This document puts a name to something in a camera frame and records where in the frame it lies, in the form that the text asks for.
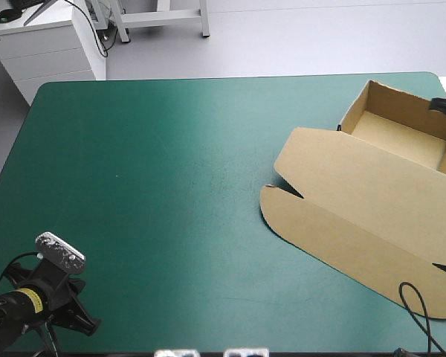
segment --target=table surface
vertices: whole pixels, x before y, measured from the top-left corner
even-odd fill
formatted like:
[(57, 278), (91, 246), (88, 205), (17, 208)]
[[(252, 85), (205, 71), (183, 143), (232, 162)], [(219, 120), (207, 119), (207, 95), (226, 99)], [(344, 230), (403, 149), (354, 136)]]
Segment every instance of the table surface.
[[(20, 19), (5, 24), (0, 24), (0, 35), (9, 33), (28, 32), (41, 30), (43, 28), (58, 28), (59, 26), (71, 25), (73, 7), (64, 1), (58, 1), (51, 5), (43, 14), (38, 16), (29, 25), (23, 26), (26, 20), (36, 11), (40, 5), (29, 7), (25, 10)], [(0, 11), (10, 9), (10, 3), (7, 0), (0, 0)]]
[[(425, 350), (401, 307), (259, 211), (291, 130), (335, 129), (368, 79), (445, 95), (428, 73), (44, 85), (0, 175), (0, 271), (43, 231), (87, 255), (81, 300), (103, 323), (59, 329), (68, 351)], [(446, 348), (446, 321), (433, 334)]]

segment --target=box lid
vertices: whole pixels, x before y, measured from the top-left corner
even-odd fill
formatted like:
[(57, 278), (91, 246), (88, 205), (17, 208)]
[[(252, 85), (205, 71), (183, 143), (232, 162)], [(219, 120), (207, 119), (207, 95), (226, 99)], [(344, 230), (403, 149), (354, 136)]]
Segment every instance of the box lid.
[(446, 272), (433, 265), (446, 266), (444, 173), (345, 132), (306, 128), (291, 133), (274, 167), (304, 197), (263, 188), (276, 233), (398, 304), (399, 283), (410, 281), (430, 314), (446, 318)]

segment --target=white floor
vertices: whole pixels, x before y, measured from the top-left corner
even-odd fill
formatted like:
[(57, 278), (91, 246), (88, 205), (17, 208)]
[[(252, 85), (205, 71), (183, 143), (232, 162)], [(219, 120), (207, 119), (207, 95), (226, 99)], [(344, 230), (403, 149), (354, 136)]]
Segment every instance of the white floor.
[[(131, 30), (110, 80), (431, 71), (446, 88), (446, 1), (208, 0), (198, 25)], [(128, 12), (155, 1), (123, 0)], [(198, 0), (173, 0), (173, 8)], [(27, 113), (0, 65), (0, 169)]]

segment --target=cardboard box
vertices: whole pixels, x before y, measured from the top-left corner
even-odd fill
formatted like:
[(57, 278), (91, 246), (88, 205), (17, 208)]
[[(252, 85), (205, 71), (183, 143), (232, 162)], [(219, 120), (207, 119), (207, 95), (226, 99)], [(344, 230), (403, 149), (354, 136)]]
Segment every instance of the cardboard box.
[(367, 83), (337, 131), (291, 133), (274, 168), (303, 198), (266, 186), (261, 209), (283, 239), (398, 304), (411, 282), (446, 318), (446, 116), (428, 106)]

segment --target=white drawer cabinet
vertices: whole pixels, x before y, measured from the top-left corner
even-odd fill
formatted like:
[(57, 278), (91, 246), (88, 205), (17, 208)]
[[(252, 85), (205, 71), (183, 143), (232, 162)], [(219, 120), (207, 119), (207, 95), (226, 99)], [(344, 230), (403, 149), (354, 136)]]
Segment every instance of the white drawer cabinet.
[[(74, 2), (87, 13), (83, 0)], [(7, 1), (0, 0), (0, 11), (7, 7)], [(44, 83), (105, 80), (106, 59), (81, 12), (58, 1), (23, 27), (36, 8), (27, 9), (19, 20), (0, 24), (0, 61), (26, 101), (31, 104)]]
[(91, 69), (82, 48), (3, 59), (1, 63), (12, 80), (29, 80)]
[(11, 33), (0, 36), (0, 60), (81, 47), (73, 26)]

